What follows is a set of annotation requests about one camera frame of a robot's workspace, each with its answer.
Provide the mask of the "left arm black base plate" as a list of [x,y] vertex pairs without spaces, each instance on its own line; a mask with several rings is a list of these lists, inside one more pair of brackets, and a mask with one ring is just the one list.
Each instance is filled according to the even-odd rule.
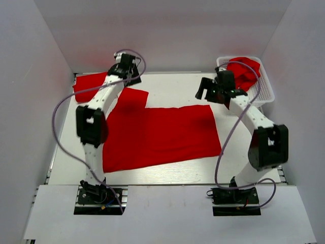
[[122,212],[111,190],[102,190],[99,195],[95,195],[79,186],[74,215],[121,216]]

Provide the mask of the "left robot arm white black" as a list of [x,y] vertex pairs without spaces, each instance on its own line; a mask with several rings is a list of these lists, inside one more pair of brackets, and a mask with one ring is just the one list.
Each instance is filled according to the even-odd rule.
[[86,105],[76,109],[77,136],[87,164],[85,181],[94,186],[89,195],[97,203],[107,198],[107,190],[100,186],[106,181],[103,171],[103,146],[109,134],[106,113],[125,87],[141,82],[134,54],[123,49],[114,58],[115,64],[108,70],[101,88]]

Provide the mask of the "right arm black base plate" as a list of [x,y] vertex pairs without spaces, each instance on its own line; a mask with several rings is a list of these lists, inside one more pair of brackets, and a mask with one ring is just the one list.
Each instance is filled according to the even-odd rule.
[[214,217],[260,216],[256,188],[247,190],[223,190],[211,188],[207,196],[212,198]]

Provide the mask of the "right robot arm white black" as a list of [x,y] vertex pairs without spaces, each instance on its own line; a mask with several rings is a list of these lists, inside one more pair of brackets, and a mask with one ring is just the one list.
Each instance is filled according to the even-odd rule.
[[248,163],[226,188],[230,198],[240,203],[247,198],[247,189],[265,181],[269,171],[288,161],[288,127],[265,117],[247,92],[236,88],[231,71],[219,71],[214,79],[202,78],[195,98],[223,104],[237,116],[235,124],[243,123],[251,134]]

